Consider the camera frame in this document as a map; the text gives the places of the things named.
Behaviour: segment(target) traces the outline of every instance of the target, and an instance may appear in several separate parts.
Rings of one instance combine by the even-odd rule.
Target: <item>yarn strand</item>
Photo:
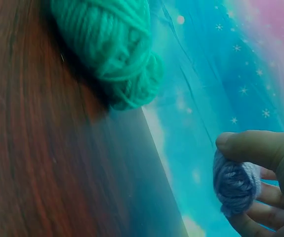
[[[246,212],[261,191],[260,167],[250,162],[238,163],[216,151],[213,185],[226,217]]]
[[[100,81],[114,109],[150,103],[163,78],[151,52],[147,0],[50,0],[67,46]]]

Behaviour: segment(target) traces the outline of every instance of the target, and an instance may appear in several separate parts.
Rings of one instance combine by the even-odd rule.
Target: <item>blue patterned fabric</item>
[[[238,236],[212,184],[223,131],[284,131],[284,104],[268,63],[250,48],[220,0],[149,0],[153,50],[165,63],[144,110],[189,236]]]

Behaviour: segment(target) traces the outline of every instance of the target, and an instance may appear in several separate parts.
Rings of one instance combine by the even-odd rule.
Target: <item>teal yarn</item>
[[[51,0],[50,10],[114,109],[137,108],[156,97],[163,66],[151,52],[147,0]]]

